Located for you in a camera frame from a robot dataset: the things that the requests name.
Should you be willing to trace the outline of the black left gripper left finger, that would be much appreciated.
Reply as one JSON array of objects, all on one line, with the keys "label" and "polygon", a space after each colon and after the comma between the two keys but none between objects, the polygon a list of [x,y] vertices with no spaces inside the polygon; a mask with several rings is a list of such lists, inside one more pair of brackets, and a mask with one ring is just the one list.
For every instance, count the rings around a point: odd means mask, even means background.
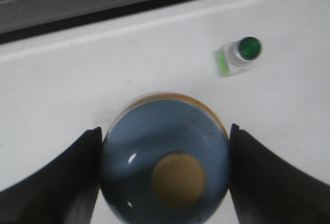
[{"label": "black left gripper left finger", "polygon": [[1,191],[1,223],[90,223],[99,192],[102,131],[85,131],[63,153]]}]

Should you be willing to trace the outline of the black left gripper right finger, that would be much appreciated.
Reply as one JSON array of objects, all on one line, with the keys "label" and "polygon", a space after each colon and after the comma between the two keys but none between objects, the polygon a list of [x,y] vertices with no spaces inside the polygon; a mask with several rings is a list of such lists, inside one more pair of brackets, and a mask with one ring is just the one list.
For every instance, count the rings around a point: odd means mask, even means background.
[{"label": "black left gripper right finger", "polygon": [[233,124],[229,190],[239,223],[329,223],[329,185]]}]

